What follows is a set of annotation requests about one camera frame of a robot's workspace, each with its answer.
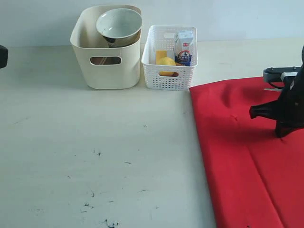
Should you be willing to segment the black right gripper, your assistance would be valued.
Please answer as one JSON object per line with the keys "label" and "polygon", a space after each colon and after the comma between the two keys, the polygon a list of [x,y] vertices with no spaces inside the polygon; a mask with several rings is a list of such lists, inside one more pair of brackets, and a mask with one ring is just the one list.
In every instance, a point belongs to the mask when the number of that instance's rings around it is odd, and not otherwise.
{"label": "black right gripper", "polygon": [[304,127],[304,67],[294,78],[284,78],[284,89],[278,100],[251,106],[249,115],[251,119],[264,117],[278,119],[275,134],[278,138]]}

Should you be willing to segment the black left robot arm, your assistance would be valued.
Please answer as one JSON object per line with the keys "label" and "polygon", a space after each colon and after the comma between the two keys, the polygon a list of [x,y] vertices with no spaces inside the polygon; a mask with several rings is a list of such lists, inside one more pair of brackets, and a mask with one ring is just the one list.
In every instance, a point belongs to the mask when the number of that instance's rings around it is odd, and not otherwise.
{"label": "black left robot arm", "polygon": [[0,45],[0,68],[7,66],[8,62],[8,49]]}

